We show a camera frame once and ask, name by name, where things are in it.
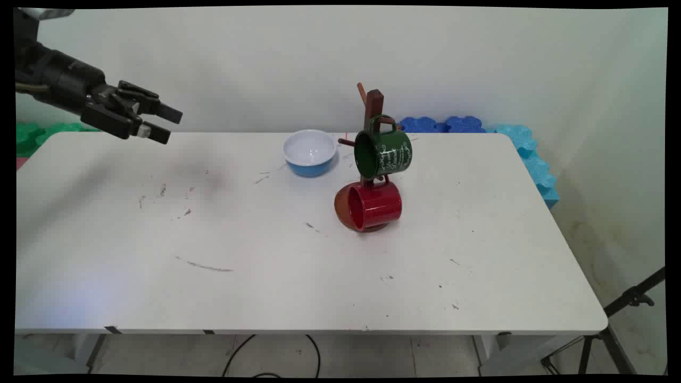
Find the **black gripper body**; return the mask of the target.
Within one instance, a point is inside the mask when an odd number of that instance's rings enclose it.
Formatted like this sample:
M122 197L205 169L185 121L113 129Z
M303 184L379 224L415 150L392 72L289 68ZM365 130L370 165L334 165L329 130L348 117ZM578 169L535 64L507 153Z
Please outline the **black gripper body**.
M73 114L89 103L122 111L102 70L42 44L15 46L15 90Z

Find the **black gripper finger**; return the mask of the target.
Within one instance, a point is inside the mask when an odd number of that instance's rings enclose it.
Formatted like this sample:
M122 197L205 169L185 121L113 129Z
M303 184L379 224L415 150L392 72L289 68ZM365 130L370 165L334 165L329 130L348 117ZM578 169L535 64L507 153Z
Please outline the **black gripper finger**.
M183 113L161 102L158 94L150 90L120 80L116 94L131 103L136 114L156 115L175 124L181 122Z
M86 104L80 115L80 121L122 140L134 136L166 145L171 135L167 129L146 122L136 115L127 116L110 111L102 104Z

